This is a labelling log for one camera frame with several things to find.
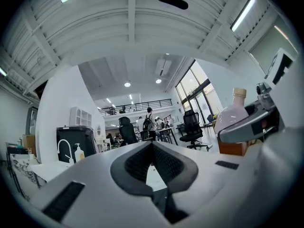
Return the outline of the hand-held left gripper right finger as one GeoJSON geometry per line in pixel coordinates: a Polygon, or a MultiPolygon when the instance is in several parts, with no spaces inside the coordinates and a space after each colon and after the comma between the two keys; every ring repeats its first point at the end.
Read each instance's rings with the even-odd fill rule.
{"type": "Polygon", "coordinates": [[[164,214],[152,206],[154,227],[256,228],[289,190],[289,151],[274,141],[245,156],[152,144],[152,163],[168,189],[164,214]]]}

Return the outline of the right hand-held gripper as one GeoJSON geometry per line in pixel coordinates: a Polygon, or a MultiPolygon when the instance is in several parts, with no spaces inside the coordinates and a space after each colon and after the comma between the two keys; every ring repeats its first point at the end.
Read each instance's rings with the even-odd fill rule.
{"type": "Polygon", "coordinates": [[[221,130],[221,142],[265,138],[278,131],[278,117],[284,128],[301,128],[301,55],[294,58],[280,48],[256,91],[258,101],[245,106],[248,117],[221,130]]]}

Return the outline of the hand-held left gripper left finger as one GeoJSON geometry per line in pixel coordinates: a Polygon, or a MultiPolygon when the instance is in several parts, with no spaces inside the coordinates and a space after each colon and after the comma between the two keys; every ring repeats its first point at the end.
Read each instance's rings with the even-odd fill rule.
{"type": "Polygon", "coordinates": [[[153,191],[140,194],[146,183],[125,170],[125,160],[148,146],[140,142],[89,156],[49,181],[30,202],[48,227],[168,228],[153,191]]]}

